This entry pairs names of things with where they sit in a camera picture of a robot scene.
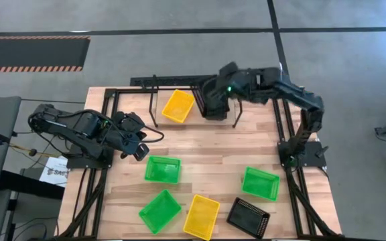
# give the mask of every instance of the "paper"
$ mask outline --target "paper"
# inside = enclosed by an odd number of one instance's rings
[[[64,157],[49,157],[46,167],[41,173],[40,181],[65,187],[68,180],[68,169],[66,168],[67,162],[68,160]]]

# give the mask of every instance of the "basket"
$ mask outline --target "basket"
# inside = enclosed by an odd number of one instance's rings
[[[181,159],[150,156],[145,169],[146,181],[177,184],[180,178]]]
[[[184,123],[193,104],[194,96],[181,90],[175,90],[162,110],[162,115],[177,123]]]
[[[279,176],[247,167],[242,191],[276,201],[278,198]]]
[[[222,121],[227,118],[227,112],[230,110],[227,95],[221,96],[221,99],[215,99],[214,101],[216,102],[212,108],[206,102],[204,97],[204,92],[208,92],[214,87],[215,83],[210,82],[209,79],[208,81],[198,82],[196,85],[191,86],[194,99],[198,104],[202,117],[207,120]]]
[[[183,231],[203,240],[210,240],[219,208],[220,203],[196,194]]]
[[[237,197],[227,222],[254,238],[262,239],[270,214]]]
[[[158,234],[180,211],[181,206],[165,189],[139,212],[139,217],[153,234]]]

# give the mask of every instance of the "orange and black striped tape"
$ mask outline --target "orange and black striped tape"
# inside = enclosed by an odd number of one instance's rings
[[[82,66],[9,66],[0,67],[0,73],[8,72],[79,72]]]
[[[91,39],[90,36],[11,36],[0,39]]]

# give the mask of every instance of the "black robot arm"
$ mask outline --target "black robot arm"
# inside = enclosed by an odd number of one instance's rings
[[[294,181],[291,170],[293,160],[297,160],[297,165],[300,164],[300,156],[304,153],[310,135],[321,129],[324,105],[321,97],[286,81],[285,78],[287,76],[279,68],[240,70],[234,62],[231,62],[220,69],[218,76],[207,79],[204,83],[199,83],[199,86],[202,86],[201,91],[205,104],[210,109],[215,108],[217,110],[224,106],[228,98],[237,98],[259,104],[266,104],[269,99],[282,98],[302,108],[301,123],[296,135],[291,137],[288,142],[278,145],[279,158],[287,173],[289,188],[298,197],[318,229],[323,235],[336,236],[337,234],[328,228],[302,194]],[[222,119],[221,116],[209,116],[209,118]]]
[[[106,149],[122,152],[121,158],[133,155],[142,160],[149,152],[142,143],[147,136],[140,131],[145,125],[135,113],[118,112],[110,119],[95,110],[81,110],[75,113],[57,110],[51,104],[39,105],[28,118],[31,129],[62,137],[81,149],[80,155],[96,161],[109,158]],[[63,153],[67,158],[72,154]]]
[[[299,106],[302,108],[300,127],[286,149],[288,157],[298,156],[304,151],[310,135],[321,129],[324,105],[321,97],[285,81],[285,77],[279,68],[240,70],[231,62],[220,69],[218,76],[207,80],[207,86],[214,82],[214,88],[203,88],[202,92],[208,108],[218,108],[228,98],[261,104],[282,98]]]

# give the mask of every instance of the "concrete floor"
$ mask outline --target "concrete floor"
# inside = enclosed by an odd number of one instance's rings
[[[274,2],[279,27],[386,27],[386,0]],[[0,0],[0,31],[189,27],[271,27],[271,21],[264,0]],[[386,123],[386,32],[282,33],[281,38],[292,82],[324,99],[319,137],[330,145],[328,173],[343,233],[386,240],[386,143],[373,132]],[[130,77],[152,74],[213,74],[230,61],[251,68],[278,65],[273,34],[92,36],[84,71],[0,73],[0,96],[82,102],[89,86],[125,86]],[[26,116],[38,104],[22,102],[17,131],[28,130]],[[33,135],[14,141],[46,146]],[[7,160],[5,169],[11,171],[31,165],[11,151]]]

